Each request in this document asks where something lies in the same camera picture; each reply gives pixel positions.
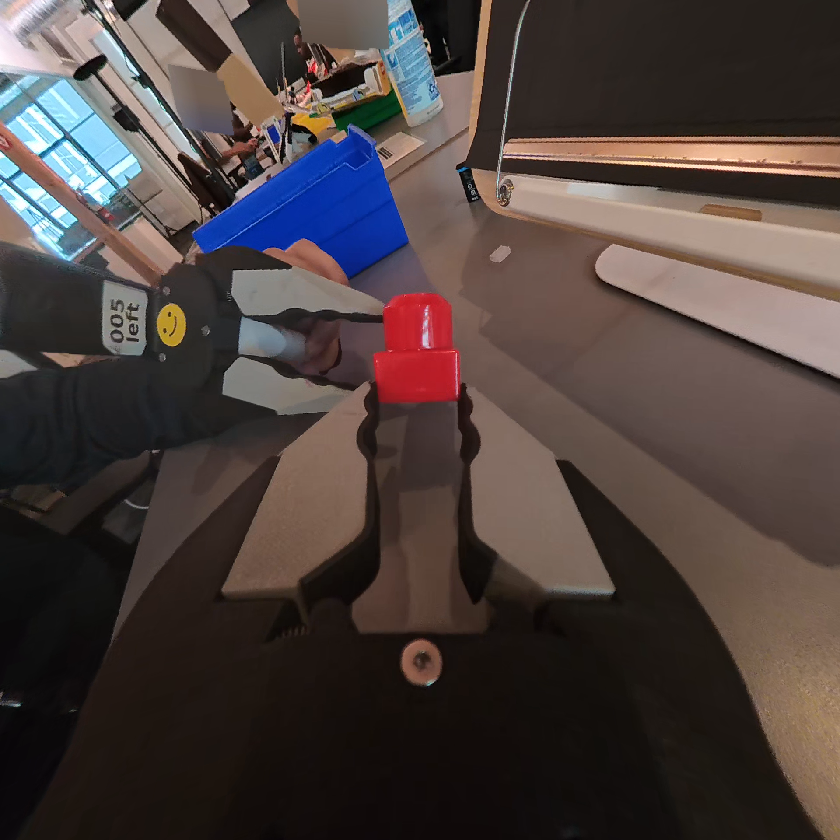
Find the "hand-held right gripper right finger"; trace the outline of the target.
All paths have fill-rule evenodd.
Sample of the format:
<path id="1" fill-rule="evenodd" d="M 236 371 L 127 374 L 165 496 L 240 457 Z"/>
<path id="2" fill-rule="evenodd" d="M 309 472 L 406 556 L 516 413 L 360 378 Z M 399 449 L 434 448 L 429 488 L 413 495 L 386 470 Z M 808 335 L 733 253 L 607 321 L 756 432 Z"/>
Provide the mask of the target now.
<path id="1" fill-rule="evenodd" d="M 458 568 L 470 600 L 612 598 L 614 582 L 553 452 L 467 385 L 458 430 Z"/>

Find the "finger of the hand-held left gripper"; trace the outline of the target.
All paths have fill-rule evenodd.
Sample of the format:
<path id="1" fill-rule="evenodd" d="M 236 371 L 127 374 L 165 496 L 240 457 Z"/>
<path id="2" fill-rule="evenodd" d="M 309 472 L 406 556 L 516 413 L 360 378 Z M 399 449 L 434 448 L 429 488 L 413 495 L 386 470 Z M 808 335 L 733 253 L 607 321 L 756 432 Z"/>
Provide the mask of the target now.
<path id="1" fill-rule="evenodd" d="M 298 416 L 329 413 L 347 400 L 363 406 L 370 397 L 370 385 L 353 387 L 240 356 L 222 376 L 222 395 L 278 416 Z"/>
<path id="2" fill-rule="evenodd" d="M 383 321 L 381 301 L 296 266 L 236 270 L 230 294 L 243 316 L 265 322 Z"/>

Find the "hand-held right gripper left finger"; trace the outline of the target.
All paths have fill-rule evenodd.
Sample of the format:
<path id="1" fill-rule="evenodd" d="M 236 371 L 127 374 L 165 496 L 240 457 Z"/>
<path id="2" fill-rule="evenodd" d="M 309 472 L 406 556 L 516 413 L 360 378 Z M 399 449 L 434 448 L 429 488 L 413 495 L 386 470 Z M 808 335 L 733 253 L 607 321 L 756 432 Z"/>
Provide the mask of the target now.
<path id="1" fill-rule="evenodd" d="M 379 570 L 371 445 L 375 388 L 364 383 L 281 453 L 222 587 L 228 600 L 350 606 Z"/>

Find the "red toy building block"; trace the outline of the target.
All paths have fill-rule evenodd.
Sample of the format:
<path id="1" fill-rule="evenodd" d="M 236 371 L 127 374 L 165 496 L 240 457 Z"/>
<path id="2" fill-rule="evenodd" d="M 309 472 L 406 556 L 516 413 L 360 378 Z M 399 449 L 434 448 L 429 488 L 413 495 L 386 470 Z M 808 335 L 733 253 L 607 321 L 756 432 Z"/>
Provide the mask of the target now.
<path id="1" fill-rule="evenodd" d="M 385 350 L 375 353 L 381 404 L 455 403 L 460 358 L 450 303 L 436 293 L 394 297 L 384 308 Z"/>

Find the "person's left hand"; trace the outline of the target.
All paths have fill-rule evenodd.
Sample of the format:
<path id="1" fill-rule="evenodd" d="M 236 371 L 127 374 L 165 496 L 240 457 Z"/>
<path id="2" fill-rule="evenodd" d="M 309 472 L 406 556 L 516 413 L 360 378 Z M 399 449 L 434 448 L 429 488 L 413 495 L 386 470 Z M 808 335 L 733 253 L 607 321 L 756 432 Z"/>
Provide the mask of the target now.
<path id="1" fill-rule="evenodd" d="M 291 266 L 307 270 L 343 287 L 350 282 L 339 263 L 309 240 L 301 239 L 288 249 L 267 248 L 264 253 Z M 341 361 L 341 323 L 323 321 L 313 316 L 300 317 L 290 329 L 306 339 L 306 354 L 297 370 L 305 375 L 326 375 Z"/>

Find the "blue plastic bin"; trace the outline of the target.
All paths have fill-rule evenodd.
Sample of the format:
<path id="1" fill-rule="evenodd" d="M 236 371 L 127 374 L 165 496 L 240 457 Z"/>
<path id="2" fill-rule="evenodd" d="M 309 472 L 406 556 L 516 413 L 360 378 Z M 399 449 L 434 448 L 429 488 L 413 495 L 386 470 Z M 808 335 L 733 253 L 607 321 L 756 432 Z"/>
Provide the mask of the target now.
<path id="1" fill-rule="evenodd" d="M 258 185 L 194 235 L 205 255 L 224 247 L 288 249 L 302 239 L 348 278 L 408 244 L 372 137 L 351 125 Z"/>

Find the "white barcode label sheet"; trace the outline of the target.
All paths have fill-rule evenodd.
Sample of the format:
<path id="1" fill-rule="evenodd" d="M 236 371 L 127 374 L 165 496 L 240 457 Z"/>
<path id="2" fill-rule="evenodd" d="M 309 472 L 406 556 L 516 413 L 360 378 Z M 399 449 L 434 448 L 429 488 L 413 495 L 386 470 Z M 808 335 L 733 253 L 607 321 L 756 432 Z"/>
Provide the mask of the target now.
<path id="1" fill-rule="evenodd" d="M 433 151 L 425 139 L 408 132 L 397 132 L 375 146 L 385 179 L 391 183 Z"/>

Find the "green plastic bin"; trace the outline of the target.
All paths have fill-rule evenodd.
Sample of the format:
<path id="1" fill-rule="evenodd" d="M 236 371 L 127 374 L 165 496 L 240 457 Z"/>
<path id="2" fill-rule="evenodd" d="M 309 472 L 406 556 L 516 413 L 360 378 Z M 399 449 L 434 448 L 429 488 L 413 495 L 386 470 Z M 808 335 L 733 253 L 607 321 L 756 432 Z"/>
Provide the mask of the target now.
<path id="1" fill-rule="evenodd" d="M 351 125 L 360 130 L 369 131 L 401 112 L 402 106 L 396 90 L 391 89 L 385 96 L 372 96 L 355 102 L 352 107 L 333 111 L 332 120 L 339 131 L 347 130 Z"/>

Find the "open cardboard box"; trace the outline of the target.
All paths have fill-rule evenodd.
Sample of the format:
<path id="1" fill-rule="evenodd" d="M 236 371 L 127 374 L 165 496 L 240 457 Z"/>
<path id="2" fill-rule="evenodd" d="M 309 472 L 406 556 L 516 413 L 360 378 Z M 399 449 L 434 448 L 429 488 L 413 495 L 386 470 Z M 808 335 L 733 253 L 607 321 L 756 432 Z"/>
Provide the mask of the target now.
<path id="1" fill-rule="evenodd" d="M 392 84 L 380 60 L 349 62 L 311 84 L 318 102 L 330 110 L 348 109 L 356 103 L 386 97 Z"/>

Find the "black tripod stand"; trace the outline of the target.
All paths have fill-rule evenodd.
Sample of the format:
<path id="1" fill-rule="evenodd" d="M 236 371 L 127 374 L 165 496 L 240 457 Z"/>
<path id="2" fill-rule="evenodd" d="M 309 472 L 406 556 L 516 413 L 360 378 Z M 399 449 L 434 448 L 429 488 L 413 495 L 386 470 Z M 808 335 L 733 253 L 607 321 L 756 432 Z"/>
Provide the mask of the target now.
<path id="1" fill-rule="evenodd" d="M 74 80 L 104 99 L 108 120 L 136 157 L 150 156 L 165 176 L 187 192 L 201 215 L 217 215 L 233 192 L 226 174 L 207 154 L 204 135 L 188 129 L 150 74 L 125 44 L 104 2 L 79 2 L 85 35 L 75 36 L 79 60 Z"/>

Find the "white wipes canister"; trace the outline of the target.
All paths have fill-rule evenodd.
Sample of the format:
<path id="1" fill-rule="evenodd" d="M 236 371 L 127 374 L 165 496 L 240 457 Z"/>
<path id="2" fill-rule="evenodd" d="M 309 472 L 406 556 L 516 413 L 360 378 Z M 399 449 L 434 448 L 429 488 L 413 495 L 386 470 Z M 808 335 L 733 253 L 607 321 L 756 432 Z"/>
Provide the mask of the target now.
<path id="1" fill-rule="evenodd" d="M 388 46 L 381 49 L 385 71 L 406 124 L 415 128 L 444 109 L 424 33 L 411 1 L 388 1 Z"/>

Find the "person's dark clothed body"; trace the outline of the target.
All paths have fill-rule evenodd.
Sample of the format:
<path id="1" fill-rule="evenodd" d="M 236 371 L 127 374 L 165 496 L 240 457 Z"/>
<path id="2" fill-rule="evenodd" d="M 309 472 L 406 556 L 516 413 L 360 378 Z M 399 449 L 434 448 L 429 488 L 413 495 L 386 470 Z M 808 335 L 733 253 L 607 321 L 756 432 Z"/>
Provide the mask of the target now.
<path id="1" fill-rule="evenodd" d="M 133 555 L 118 539 L 75 539 L 2 508 L 2 838 L 20 834 L 67 750 Z"/>

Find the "black wooden book stand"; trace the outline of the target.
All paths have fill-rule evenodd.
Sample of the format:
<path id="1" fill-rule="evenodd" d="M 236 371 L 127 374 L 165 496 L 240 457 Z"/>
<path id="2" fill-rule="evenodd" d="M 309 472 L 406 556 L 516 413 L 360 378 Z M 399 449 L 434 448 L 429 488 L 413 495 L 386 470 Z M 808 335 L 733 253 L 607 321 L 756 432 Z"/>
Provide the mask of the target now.
<path id="1" fill-rule="evenodd" d="M 839 374 L 838 2 L 484 2 L 467 165 L 605 284 Z"/>

